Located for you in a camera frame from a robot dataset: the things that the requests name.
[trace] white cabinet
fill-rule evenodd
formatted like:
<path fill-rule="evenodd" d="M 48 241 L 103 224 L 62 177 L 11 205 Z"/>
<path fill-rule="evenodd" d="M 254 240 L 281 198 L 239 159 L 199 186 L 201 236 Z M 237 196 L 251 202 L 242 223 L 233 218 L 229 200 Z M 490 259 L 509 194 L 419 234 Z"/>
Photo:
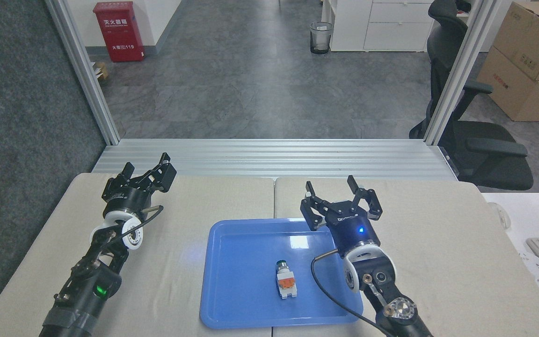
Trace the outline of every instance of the white cabinet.
<path fill-rule="evenodd" d="M 432 0 L 324 0 L 331 51 L 425 51 Z"/>

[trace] blue tray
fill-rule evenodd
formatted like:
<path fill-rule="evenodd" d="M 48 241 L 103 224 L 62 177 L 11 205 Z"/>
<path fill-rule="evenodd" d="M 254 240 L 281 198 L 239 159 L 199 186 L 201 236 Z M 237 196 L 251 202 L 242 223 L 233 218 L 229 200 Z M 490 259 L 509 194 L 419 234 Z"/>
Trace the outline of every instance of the blue tray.
<path fill-rule="evenodd" d="M 207 242 L 201 320 L 214 329 L 354 322 L 357 318 L 330 301 L 311 275 L 313 258 L 334 248 L 327 228 L 312 232 L 301 219 L 218 222 Z M 286 260 L 295 274 L 297 297 L 280 297 L 278 260 Z M 334 297 L 362 312 L 361 296 L 346 286 L 338 254 L 317 262 L 316 275 Z"/>

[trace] gray carpet wall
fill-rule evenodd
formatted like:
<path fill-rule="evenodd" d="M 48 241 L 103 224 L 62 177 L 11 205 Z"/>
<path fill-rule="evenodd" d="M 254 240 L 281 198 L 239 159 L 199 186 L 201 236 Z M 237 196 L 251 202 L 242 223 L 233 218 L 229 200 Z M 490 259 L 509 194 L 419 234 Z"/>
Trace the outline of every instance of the gray carpet wall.
<path fill-rule="evenodd" d="M 0 0 L 0 292 L 104 147 L 45 2 Z"/>

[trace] red fire extinguisher box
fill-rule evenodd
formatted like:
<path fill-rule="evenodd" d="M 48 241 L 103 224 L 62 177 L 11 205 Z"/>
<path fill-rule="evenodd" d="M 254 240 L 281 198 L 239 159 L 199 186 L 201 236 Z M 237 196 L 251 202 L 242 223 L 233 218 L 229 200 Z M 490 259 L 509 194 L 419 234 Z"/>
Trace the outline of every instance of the red fire extinguisher box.
<path fill-rule="evenodd" d="M 132 1 L 98 2 L 93 9 L 113 62 L 143 60 L 145 53 Z"/>

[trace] cable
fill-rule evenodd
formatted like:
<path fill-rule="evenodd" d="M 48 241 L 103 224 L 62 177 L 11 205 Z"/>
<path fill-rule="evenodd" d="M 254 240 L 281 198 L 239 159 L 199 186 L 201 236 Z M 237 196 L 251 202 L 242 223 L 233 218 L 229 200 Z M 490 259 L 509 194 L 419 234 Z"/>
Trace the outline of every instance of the cable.
<path fill-rule="evenodd" d="M 315 275 L 315 262 L 316 261 L 319 261 L 323 258 L 325 258 L 326 256 L 330 256 L 331 254 L 334 254 L 338 252 L 337 249 L 334 249 L 332 251 L 329 251 L 329 252 L 326 252 L 324 254 L 321 254 L 319 256 L 315 256 L 315 258 L 313 258 L 313 261 L 311 262 L 311 275 L 313 276 L 313 279 L 315 280 L 315 283 L 317 284 L 317 286 L 319 287 L 319 289 L 329 298 L 331 299 L 334 303 L 336 303 L 336 305 L 338 305 L 339 307 L 341 307 L 342 309 L 350 312 L 353 316 L 359 318 L 360 320 L 362 320 L 363 322 L 366 322 L 368 323 L 369 325 L 373 326 L 374 328 L 378 329 L 381 331 L 381 333 L 383 333 L 384 335 L 387 335 L 387 337 L 394 337 L 394 335 L 392 335 L 391 333 L 389 333 L 388 331 L 386 331 L 384 328 L 382 328 L 381 326 L 379 326 L 378 324 L 370 321 L 368 318 L 366 318 L 365 316 L 359 314 L 357 311 L 354 311 L 353 309 L 347 307 L 346 305 L 340 303 L 338 300 L 336 300 L 334 297 L 332 297 L 332 295 L 330 295 L 328 293 L 328 291 L 321 285 L 321 283 L 319 282 L 319 280 L 317 279 L 317 276 Z"/>
<path fill-rule="evenodd" d="M 156 218 L 156 216 L 159 215 L 159 213 L 161 213 L 163 211 L 163 206 L 162 205 L 156 205 L 154 207 L 150 207 L 148 209 L 143 209 L 143 212 L 147 213 L 146 211 L 154 211 L 155 209 L 157 209 L 156 213 L 154 213 L 152 216 L 150 216 L 147 220 L 143 221 L 142 224 L 139 224 L 138 226 L 136 226 L 135 228 L 131 228 L 128 232 L 125 232 L 125 233 L 122 233 L 122 235 L 118 236 L 118 237 L 115 237 L 113 240 L 109 241 L 108 243 L 106 243 L 105 245 L 102 245 L 101 246 L 101 250 L 99 251 L 100 252 L 103 252 L 103 250 L 105 250 L 105 248 L 113 245 L 114 243 L 120 241 L 121 239 L 123 239 L 124 237 L 126 237 L 127 235 L 130 235 L 131 233 L 134 233 L 136 232 L 137 230 L 143 228 L 143 226 L 145 226 L 146 224 L 148 224 L 149 222 L 151 222 L 151 220 L 153 220 L 154 218 Z"/>

